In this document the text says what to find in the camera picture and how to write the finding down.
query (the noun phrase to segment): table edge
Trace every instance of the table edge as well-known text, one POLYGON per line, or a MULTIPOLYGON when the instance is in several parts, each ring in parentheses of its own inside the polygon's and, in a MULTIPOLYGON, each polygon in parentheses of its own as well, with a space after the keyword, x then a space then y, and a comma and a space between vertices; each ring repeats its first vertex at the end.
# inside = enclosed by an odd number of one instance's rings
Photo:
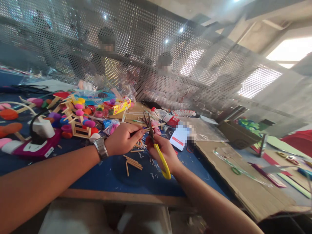
POLYGON ((164 195, 107 192, 86 189, 70 188, 61 193, 59 198, 74 198, 86 200, 100 200, 105 202, 125 202, 165 205, 168 207, 194 208, 186 197, 173 197, 164 195))

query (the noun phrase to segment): pink ball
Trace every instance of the pink ball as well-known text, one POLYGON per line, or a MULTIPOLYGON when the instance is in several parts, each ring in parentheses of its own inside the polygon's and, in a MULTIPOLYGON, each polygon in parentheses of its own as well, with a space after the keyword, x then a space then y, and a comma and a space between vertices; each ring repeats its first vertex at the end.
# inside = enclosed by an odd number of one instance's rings
POLYGON ((77 109, 77 110, 81 110, 81 109, 83 109, 84 108, 84 106, 82 105, 82 104, 76 104, 75 105, 75 108, 77 109))
POLYGON ((32 103, 36 104, 36 107, 41 107, 43 104, 43 99, 36 98, 36 99, 32 100, 32 103))
POLYGON ((5 108, 4 107, 8 107, 8 108, 11 108, 11 105, 8 104, 8 103, 3 103, 3 104, 0 104, 0 110, 4 110, 5 108))
POLYGON ((27 101, 33 102, 35 99, 37 99, 37 98, 36 97, 34 97, 34 98, 31 97, 31 98, 28 98, 27 101))
POLYGON ((77 110, 77 111, 76 111, 76 115, 77 115, 77 116, 83 116, 83 115, 84 115, 83 110, 77 110))
POLYGON ((95 126, 95 122, 92 121, 92 120, 87 121, 87 122, 85 123, 85 126, 87 126, 87 127, 94 127, 94 126, 95 126))
POLYGON ((11 138, 2 138, 2 139, 0 139, 0 149, 1 149, 6 143, 9 143, 10 141, 12 141, 11 138))

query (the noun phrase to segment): cardboard box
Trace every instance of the cardboard box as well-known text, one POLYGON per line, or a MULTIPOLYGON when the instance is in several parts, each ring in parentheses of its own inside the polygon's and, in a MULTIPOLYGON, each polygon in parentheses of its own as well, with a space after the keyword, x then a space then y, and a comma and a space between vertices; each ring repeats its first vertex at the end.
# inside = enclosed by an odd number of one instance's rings
POLYGON ((240 150, 261 141, 261 137, 234 123, 232 120, 224 121, 218 128, 240 150))

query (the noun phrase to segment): yellow scissors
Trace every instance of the yellow scissors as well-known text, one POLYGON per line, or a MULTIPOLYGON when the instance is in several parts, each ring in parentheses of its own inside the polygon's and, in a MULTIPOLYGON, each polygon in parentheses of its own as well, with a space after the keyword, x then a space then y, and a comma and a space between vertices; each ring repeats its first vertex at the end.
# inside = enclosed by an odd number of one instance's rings
POLYGON ((150 138, 151 138, 151 140, 152 140, 152 142, 153 142, 154 148, 157 150, 158 155, 159 155, 159 157, 160 157, 160 159, 161 159, 161 161, 162 161, 162 163, 163 163, 163 166, 165 167, 165 171, 166 171, 166 172, 164 172, 164 171, 162 170, 163 176, 164 176, 166 179, 171 179, 171 174, 170 174, 170 171, 169 171, 169 167, 168 167, 168 165, 167 165, 167 162, 166 162, 165 158, 163 157, 163 154, 162 154, 162 152, 160 151, 158 144, 156 144, 156 143, 155 143, 155 140, 154 140, 154 133, 153 133, 153 129, 152 129, 152 122, 151 122, 151 120, 150 120, 150 115, 149 115, 149 121, 146 120, 145 113, 143 113, 143 115, 144 115, 144 119, 145 119, 146 125, 147 125, 147 127, 149 127, 149 129, 150 129, 150 130, 149 130, 149 136, 150 136, 150 138))

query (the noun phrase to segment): black cable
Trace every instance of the black cable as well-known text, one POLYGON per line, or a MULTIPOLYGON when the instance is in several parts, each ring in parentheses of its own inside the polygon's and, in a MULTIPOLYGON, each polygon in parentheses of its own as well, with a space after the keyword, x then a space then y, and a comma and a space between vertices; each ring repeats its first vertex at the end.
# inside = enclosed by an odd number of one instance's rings
POLYGON ((38 113, 37 115, 35 115, 35 117, 32 119, 32 121, 30 122, 29 124, 29 132, 30 132, 30 136, 32 138, 32 144, 35 144, 35 145, 42 145, 46 139, 39 136, 38 133, 36 133, 34 130, 33 130, 33 123, 34 121, 42 114, 44 114, 45 112, 47 112, 48 110, 51 110, 53 109, 53 107, 51 108, 48 108, 48 109, 45 109, 44 111, 41 111, 40 113, 38 113))

